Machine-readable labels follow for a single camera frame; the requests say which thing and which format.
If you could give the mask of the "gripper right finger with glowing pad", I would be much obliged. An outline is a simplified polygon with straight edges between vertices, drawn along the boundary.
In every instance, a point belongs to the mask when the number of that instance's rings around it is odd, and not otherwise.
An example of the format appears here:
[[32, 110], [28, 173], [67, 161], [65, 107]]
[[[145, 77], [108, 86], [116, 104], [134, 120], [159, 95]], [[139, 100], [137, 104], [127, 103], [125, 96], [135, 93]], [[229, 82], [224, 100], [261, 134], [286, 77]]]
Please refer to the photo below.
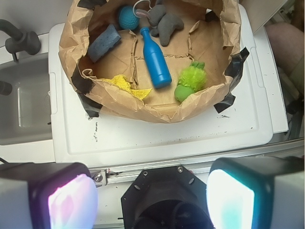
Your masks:
[[218, 158], [209, 172], [206, 200], [217, 229], [303, 229], [305, 160]]

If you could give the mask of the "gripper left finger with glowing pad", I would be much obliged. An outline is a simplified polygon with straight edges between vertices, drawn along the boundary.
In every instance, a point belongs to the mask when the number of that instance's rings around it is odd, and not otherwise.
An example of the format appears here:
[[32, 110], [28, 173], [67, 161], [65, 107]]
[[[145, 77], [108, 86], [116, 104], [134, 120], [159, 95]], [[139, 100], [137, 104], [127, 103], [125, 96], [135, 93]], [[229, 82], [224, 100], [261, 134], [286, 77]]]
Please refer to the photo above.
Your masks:
[[91, 229], [98, 192], [82, 163], [0, 166], [2, 229]]

